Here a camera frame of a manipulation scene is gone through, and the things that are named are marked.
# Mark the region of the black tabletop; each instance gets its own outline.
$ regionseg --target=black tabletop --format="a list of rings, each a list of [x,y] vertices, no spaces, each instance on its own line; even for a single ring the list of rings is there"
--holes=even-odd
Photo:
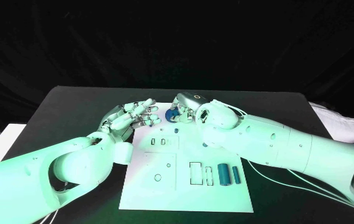
[[[184,90],[64,87],[54,88],[5,159],[39,150],[97,130],[109,110],[117,105],[153,98],[172,102]],[[249,114],[269,118],[314,135],[330,137],[321,120],[299,93],[194,91],[218,99]],[[307,188],[279,168],[255,164],[272,179]],[[354,209],[304,190],[263,178],[243,159],[255,213],[119,210],[126,176],[124,165],[114,164],[98,187],[59,209],[57,223],[350,223]]]

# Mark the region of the rectangle slot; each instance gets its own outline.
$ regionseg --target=rectangle slot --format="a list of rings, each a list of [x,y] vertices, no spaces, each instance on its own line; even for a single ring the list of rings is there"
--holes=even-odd
[[[190,162],[191,185],[203,185],[201,162]]]
[[[211,167],[205,167],[207,186],[214,186]]]

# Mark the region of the white surface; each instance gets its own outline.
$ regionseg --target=white surface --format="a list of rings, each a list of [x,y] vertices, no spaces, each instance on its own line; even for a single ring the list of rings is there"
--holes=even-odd
[[[3,160],[6,153],[26,127],[26,124],[10,123],[0,134],[0,161]]]
[[[156,114],[165,118],[171,103],[158,103],[158,106]],[[162,138],[166,139],[165,145],[161,144]],[[161,124],[136,130],[133,144],[120,209],[253,212],[240,157],[223,148],[203,147],[195,124],[172,124],[162,119]],[[153,154],[149,160],[145,159],[148,153]],[[190,162],[203,164],[203,185],[191,185]],[[230,171],[233,184],[220,185],[220,163],[229,164],[230,169],[237,166],[242,184],[236,184]],[[213,170],[214,186],[207,185],[205,167]],[[156,174],[161,175],[159,182],[153,179]]]
[[[354,143],[354,119],[309,102],[334,140]]]

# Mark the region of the robotic hand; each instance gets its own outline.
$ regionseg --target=robotic hand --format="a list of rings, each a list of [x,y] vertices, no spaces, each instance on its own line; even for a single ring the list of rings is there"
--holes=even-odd
[[[32,223],[90,192],[106,180],[113,162],[129,164],[133,129],[161,123],[155,100],[116,106],[98,131],[0,162],[0,223]],[[49,174],[75,185],[57,191]]]
[[[354,204],[353,144],[309,135],[190,92],[176,95],[166,119],[169,122],[195,121],[204,146],[223,147],[257,164],[315,177]]]

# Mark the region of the white cloth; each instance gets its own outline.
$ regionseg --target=white cloth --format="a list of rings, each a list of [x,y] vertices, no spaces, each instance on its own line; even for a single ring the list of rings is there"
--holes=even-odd
[[[328,110],[324,106],[309,102],[334,140],[354,143],[354,119]]]

